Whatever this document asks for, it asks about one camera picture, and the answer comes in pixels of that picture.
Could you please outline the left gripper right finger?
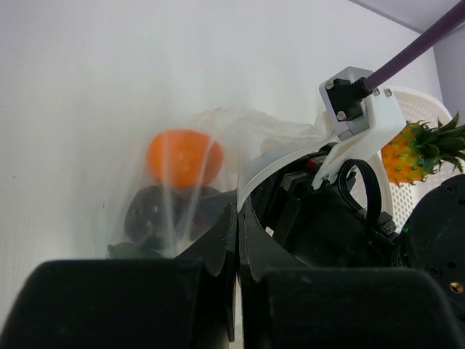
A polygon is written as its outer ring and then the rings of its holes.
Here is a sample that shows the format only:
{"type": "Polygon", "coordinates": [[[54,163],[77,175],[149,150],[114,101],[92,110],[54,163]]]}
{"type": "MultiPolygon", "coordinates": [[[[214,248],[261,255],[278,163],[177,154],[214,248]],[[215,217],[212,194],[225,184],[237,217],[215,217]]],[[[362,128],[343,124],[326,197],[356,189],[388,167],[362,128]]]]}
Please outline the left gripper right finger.
{"type": "Polygon", "coordinates": [[[444,292],[407,268],[309,268],[238,215],[245,348],[462,348],[444,292]]]}

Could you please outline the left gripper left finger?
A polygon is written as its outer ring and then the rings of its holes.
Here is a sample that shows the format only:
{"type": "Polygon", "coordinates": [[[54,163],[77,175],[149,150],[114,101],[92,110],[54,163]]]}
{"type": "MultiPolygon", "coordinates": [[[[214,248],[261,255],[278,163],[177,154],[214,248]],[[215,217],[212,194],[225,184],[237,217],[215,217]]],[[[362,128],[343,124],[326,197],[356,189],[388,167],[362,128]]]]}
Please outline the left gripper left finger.
{"type": "Polygon", "coordinates": [[[237,209],[173,259],[57,260],[25,281],[3,348],[227,348],[237,209]]]}

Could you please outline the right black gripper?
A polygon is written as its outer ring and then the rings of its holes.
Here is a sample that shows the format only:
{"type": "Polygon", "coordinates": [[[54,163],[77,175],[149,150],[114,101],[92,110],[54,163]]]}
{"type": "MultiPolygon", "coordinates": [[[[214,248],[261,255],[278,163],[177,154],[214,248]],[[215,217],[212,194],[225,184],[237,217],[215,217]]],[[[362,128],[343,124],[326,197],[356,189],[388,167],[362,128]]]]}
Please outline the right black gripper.
{"type": "Polygon", "coordinates": [[[308,266],[388,267],[398,237],[383,210],[381,183],[373,166],[345,161],[335,181],[312,181],[333,143],[292,161],[251,193],[259,224],[288,253],[308,266]]]}

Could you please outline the fake dark purple fruit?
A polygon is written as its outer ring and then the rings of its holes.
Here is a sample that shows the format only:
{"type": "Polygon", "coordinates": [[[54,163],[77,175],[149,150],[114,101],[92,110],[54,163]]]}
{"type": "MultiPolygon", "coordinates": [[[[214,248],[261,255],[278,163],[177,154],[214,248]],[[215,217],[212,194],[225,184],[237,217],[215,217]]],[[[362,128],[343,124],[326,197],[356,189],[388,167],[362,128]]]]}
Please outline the fake dark purple fruit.
{"type": "Polygon", "coordinates": [[[172,190],[151,185],[137,192],[124,220],[125,234],[136,244],[161,251],[187,237],[198,240],[230,204],[230,196],[202,186],[172,190]]]}

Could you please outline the fake pineapple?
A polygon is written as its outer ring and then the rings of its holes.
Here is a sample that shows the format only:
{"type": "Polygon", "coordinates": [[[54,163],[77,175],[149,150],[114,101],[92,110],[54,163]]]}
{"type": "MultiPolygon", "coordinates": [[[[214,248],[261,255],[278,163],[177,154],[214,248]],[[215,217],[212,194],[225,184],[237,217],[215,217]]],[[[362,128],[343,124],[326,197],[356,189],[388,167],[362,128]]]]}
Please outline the fake pineapple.
{"type": "Polygon", "coordinates": [[[403,130],[381,149],[388,180],[401,186],[424,182],[449,163],[464,171],[464,126],[457,113],[448,123],[429,127],[425,121],[408,122],[403,130]]]}

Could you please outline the clear polka dot zip bag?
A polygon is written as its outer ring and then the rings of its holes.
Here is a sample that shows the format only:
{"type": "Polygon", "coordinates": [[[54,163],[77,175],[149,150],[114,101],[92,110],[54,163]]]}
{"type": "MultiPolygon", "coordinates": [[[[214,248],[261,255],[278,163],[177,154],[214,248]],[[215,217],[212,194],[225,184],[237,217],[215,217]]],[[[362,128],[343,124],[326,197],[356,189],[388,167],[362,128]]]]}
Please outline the clear polka dot zip bag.
{"type": "Polygon", "coordinates": [[[108,235],[107,258],[111,260],[173,258],[195,243],[184,237],[178,242],[171,242],[161,251],[147,249],[134,243],[124,232],[124,220],[129,205],[139,190],[151,185],[172,190],[198,190],[202,186],[209,186],[230,196],[230,204],[227,206],[240,209],[237,207],[237,189],[242,168],[264,154],[265,151],[294,141],[302,141],[304,137],[318,142],[317,147],[310,152],[326,145],[332,139],[323,140],[326,127],[318,126],[317,119],[311,124],[297,124],[281,121],[266,113],[251,109],[216,108],[186,119],[159,121],[137,141],[137,151],[129,162],[129,169],[126,172],[128,176],[126,188],[120,197],[121,212],[116,219],[113,231],[108,235]],[[191,129],[202,132],[210,135],[222,146],[224,160],[215,180],[208,185],[198,184],[192,188],[175,189],[153,179],[147,170],[146,150],[157,134],[168,129],[191,129]]]}

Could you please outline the fake orange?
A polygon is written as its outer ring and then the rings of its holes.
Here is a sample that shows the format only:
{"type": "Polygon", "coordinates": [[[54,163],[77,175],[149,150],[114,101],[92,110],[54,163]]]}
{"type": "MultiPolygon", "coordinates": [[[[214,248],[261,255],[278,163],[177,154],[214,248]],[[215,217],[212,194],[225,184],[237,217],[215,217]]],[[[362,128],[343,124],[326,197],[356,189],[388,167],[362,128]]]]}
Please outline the fake orange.
{"type": "Polygon", "coordinates": [[[147,147],[147,170],[153,179],[175,189],[208,185],[219,174],[224,154],[210,135],[191,129],[168,129],[147,147]]]}

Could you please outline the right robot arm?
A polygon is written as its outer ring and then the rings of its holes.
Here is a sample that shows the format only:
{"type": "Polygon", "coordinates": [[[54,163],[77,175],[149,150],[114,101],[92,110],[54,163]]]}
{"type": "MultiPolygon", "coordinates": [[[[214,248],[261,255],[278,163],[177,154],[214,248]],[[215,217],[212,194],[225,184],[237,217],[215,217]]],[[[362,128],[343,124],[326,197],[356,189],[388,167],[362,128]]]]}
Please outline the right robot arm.
{"type": "Polygon", "coordinates": [[[434,278],[464,271],[463,176],[431,190],[397,228],[366,161],[345,161],[334,182],[313,188],[330,150],[291,162],[252,192],[258,221],[281,247],[309,266],[399,266],[434,278]]]}

